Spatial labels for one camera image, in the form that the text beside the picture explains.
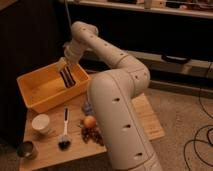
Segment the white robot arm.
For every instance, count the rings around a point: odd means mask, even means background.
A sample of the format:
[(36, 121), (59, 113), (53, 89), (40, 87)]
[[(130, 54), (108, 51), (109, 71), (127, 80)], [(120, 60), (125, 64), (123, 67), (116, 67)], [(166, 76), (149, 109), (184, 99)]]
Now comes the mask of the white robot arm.
[(147, 89), (148, 68), (134, 56), (98, 36), (98, 29), (77, 21), (72, 40), (65, 45), (58, 70), (65, 85), (75, 84), (69, 67), (92, 49), (109, 69), (92, 78), (88, 99), (101, 130), (112, 167), (117, 171), (163, 171), (136, 114), (132, 99)]

